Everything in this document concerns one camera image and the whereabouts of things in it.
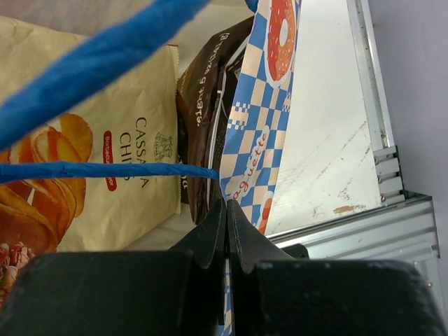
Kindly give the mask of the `blue checkered paper bag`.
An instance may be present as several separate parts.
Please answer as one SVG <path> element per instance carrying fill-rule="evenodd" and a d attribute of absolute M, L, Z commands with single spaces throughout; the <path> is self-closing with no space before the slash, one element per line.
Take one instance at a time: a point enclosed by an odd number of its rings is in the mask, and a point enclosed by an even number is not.
<path fill-rule="evenodd" d="M 156 1 L 129 20 L 94 36 L 82 36 L 77 46 L 3 99 L 1 152 L 105 91 L 159 49 L 170 46 L 169 39 L 203 6 L 203 1 Z M 178 177 L 179 212 L 126 247 L 47 253 L 166 251 L 196 228 L 217 201 L 223 201 L 224 283 L 230 281 L 227 203 L 238 202 L 250 224 L 265 236 L 291 109 L 300 2 L 259 1 L 253 17 L 251 33 L 225 64 L 208 167 L 179 162 L 177 107 L 175 163 L 1 162 L 1 184 L 44 179 Z M 47 253 L 35 255 L 28 263 Z M 1 311 L 8 295 L 1 297 Z M 230 289 L 224 287 L 224 322 L 216 335 L 232 331 L 231 304 Z"/>

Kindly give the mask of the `brown sea salt chip bag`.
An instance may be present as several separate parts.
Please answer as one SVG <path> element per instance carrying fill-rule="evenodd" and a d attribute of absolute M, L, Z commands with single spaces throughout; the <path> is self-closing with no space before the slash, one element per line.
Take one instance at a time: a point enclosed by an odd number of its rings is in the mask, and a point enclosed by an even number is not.
<path fill-rule="evenodd" d="M 208 167 L 225 64 L 249 36 L 254 17 L 214 34 L 178 79 L 179 162 Z"/>

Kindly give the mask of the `orange cream cassava chips bag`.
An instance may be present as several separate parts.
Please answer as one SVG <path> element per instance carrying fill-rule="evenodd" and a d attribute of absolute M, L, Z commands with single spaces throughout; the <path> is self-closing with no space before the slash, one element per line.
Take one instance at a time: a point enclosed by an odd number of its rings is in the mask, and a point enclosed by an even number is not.
<path fill-rule="evenodd" d="M 82 39 L 3 17 L 1 98 Z M 162 47 L 105 91 L 3 150 L 1 162 L 175 163 L 178 66 L 178 49 Z M 1 297 L 38 254 L 122 249 L 179 210 L 176 176 L 2 183 Z"/>

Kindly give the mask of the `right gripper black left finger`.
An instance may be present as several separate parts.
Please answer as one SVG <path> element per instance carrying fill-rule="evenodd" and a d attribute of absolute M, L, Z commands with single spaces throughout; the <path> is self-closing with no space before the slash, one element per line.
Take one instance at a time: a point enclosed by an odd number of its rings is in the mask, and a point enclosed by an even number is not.
<path fill-rule="evenodd" d="M 224 322 L 226 208 L 166 251 L 47 253 L 18 277 L 2 335 L 216 335 Z"/>

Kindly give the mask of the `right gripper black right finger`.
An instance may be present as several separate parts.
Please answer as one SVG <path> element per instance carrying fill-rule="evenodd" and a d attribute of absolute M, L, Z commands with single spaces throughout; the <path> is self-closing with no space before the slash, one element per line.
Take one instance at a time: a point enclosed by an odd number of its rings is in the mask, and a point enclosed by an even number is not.
<path fill-rule="evenodd" d="M 446 335 L 421 275 L 395 260 L 293 258 L 227 203 L 234 335 Z"/>

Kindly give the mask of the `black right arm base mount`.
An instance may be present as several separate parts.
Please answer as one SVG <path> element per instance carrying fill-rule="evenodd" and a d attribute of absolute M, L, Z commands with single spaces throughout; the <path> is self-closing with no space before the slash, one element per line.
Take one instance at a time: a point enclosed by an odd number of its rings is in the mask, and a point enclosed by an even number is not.
<path fill-rule="evenodd" d="M 297 260 L 309 259 L 309 252 L 307 248 L 301 244 L 287 246 L 282 248 L 281 250 Z"/>

